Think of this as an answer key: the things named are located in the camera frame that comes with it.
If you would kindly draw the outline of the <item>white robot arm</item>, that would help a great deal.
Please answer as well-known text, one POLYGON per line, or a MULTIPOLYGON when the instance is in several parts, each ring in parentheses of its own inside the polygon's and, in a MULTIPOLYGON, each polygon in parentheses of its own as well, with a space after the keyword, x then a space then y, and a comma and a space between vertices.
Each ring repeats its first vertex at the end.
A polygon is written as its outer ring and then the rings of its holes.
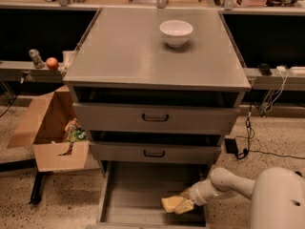
POLYGON ((251 229, 305 229, 305 178, 280 167, 264 170, 256 180, 215 168, 182 193, 173 210, 186 213, 231 192, 251 201, 251 229))

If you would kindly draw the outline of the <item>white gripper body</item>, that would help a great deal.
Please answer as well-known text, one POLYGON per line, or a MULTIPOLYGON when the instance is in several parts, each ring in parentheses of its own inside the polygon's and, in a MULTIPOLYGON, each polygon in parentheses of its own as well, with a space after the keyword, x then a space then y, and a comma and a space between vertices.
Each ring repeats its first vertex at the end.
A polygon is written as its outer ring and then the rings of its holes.
POLYGON ((206 179, 198 181, 189 189, 189 199, 197 206, 203 206, 211 198, 211 182, 206 179))

